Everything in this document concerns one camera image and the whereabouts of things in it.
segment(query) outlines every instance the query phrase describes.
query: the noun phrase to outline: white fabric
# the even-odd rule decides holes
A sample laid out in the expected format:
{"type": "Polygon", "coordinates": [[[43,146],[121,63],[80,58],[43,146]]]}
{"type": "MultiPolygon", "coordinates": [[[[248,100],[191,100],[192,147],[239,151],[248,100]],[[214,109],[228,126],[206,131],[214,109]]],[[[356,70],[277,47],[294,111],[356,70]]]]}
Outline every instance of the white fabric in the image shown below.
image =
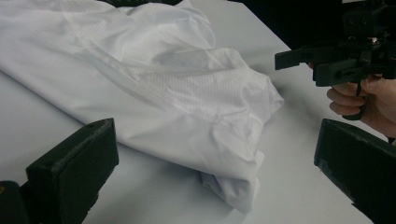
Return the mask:
{"type": "Polygon", "coordinates": [[[252,208],[258,142],[283,100],[238,52],[215,49],[188,1],[0,1],[0,31],[4,73],[85,123],[114,118],[121,143],[199,170],[226,203],[252,208]]]}

